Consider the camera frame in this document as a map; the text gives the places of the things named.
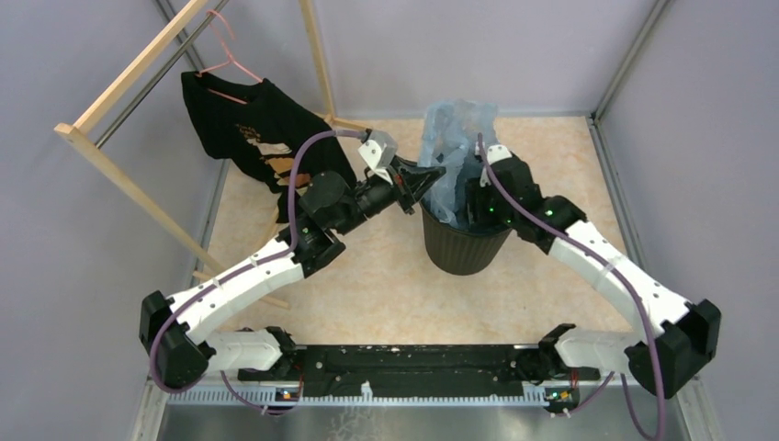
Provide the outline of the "black ribbed trash bin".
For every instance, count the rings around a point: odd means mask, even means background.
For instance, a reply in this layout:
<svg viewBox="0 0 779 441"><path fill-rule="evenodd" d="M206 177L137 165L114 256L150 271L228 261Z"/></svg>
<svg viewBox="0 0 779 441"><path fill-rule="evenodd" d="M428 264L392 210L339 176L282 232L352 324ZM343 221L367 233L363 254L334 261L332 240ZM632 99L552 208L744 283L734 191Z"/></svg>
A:
<svg viewBox="0 0 779 441"><path fill-rule="evenodd" d="M441 222L421 203L423 243L431 262L448 274L471 276L488 267L512 232L498 225L466 232Z"/></svg>

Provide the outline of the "blue plastic trash bag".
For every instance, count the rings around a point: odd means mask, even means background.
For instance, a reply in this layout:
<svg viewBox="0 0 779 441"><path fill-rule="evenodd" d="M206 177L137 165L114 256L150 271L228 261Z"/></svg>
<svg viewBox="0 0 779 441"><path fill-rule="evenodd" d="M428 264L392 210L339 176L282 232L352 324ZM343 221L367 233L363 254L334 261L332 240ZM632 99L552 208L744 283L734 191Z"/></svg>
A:
<svg viewBox="0 0 779 441"><path fill-rule="evenodd" d="M487 146L498 142L494 122L498 106L455 99L426 110L418 164L441 166L445 174L423 196L434 219L461 231L472 227L466 213L466 182L481 175L478 136Z"/></svg>

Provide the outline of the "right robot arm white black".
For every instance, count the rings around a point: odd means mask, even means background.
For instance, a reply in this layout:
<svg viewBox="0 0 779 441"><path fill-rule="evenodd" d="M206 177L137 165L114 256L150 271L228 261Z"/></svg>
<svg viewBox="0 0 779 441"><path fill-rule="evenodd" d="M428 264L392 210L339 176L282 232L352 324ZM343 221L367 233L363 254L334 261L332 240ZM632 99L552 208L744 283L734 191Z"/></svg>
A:
<svg viewBox="0 0 779 441"><path fill-rule="evenodd" d="M562 379L574 368L631 375L670 399L716 355L722 313L664 287L616 249L563 196L545 197L530 167L501 144L470 153L465 182L469 222L499 224L576 272L630 324L628 332L563 324L545 336L541 371Z"/></svg>

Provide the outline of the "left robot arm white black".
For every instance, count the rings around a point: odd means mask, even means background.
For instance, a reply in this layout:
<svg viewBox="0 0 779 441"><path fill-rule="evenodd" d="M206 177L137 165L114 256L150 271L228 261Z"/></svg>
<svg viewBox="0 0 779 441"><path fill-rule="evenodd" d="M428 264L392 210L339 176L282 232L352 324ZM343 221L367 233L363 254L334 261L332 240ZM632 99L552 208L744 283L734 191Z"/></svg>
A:
<svg viewBox="0 0 779 441"><path fill-rule="evenodd" d="M271 379L288 377L295 357L282 332L220 334L218 328L273 291L328 266L345 249L340 236L387 207L396 204L411 214L445 173L443 166L422 167L395 157L388 178L370 175L356 187L334 171L313 175L299 198L299 214L259 250L198 287L147 295L139 339L156 385L181 393L210 372L242 368L264 371Z"/></svg>

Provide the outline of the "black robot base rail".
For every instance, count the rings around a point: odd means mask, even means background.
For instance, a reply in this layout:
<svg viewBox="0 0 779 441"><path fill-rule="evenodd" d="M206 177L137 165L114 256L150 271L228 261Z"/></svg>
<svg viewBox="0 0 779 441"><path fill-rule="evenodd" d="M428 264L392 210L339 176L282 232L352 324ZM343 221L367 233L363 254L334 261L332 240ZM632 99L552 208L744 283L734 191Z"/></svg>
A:
<svg viewBox="0 0 779 441"><path fill-rule="evenodd" d="M535 345L307 345L268 371L243 368L241 382L302 386L306 398L355 397L364 383L379 398L518 397L571 370Z"/></svg>

